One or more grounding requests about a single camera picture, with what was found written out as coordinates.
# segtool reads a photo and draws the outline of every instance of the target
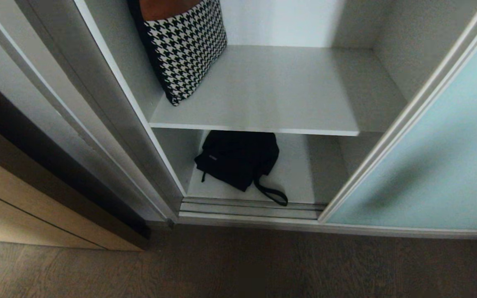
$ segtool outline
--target black bag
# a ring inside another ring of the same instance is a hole
[[[219,0],[201,0],[179,15],[145,21],[127,0],[151,66],[173,106],[191,96],[227,46]]]
[[[208,173],[246,191],[253,181],[265,196],[279,205],[288,205],[288,198],[281,191],[263,187],[259,183],[262,175],[270,173],[279,156],[275,134],[212,130],[202,148],[202,154],[195,158],[197,169],[204,172],[202,182]]]

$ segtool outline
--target wooden floor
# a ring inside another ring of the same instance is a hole
[[[0,297],[477,297],[477,241],[176,226],[152,242],[0,243]]]

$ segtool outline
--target wood panel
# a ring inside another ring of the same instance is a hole
[[[18,173],[27,182],[13,173]],[[40,189],[55,194],[58,200],[30,185],[28,183],[30,181],[34,185],[39,185]],[[144,237],[88,201],[87,198],[34,162],[2,136],[0,136],[0,199],[106,249],[140,250],[131,242],[141,247],[146,245],[147,240]],[[78,208],[81,213],[89,215],[91,220],[99,221],[107,228],[83,217],[77,211],[67,207],[66,204]]]
[[[477,0],[397,0],[375,53],[408,101],[477,12]]]
[[[103,249],[0,200],[0,241]]]
[[[172,170],[178,176],[184,194],[187,194],[195,167],[194,160],[199,154],[198,148],[203,140],[204,132],[202,130],[172,130],[168,128],[153,128],[152,130],[165,152]]]

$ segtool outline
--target black strap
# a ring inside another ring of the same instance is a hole
[[[286,195],[282,191],[278,191],[277,189],[271,189],[264,187],[260,184],[259,180],[261,179],[261,176],[257,175],[255,179],[253,180],[253,183],[255,186],[268,198],[272,199],[274,202],[281,206],[287,206],[288,205],[288,198],[286,198]],[[280,196],[282,200],[275,199],[269,194],[274,194],[276,196]]]

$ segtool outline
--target white shelf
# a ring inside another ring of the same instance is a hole
[[[261,184],[284,191],[291,203],[326,205],[347,179],[340,148],[333,137],[277,134],[279,158]],[[242,192],[193,170],[188,197],[272,202],[255,185]]]
[[[149,124],[356,136],[386,130],[405,104],[369,50],[228,46],[190,98],[163,96]]]

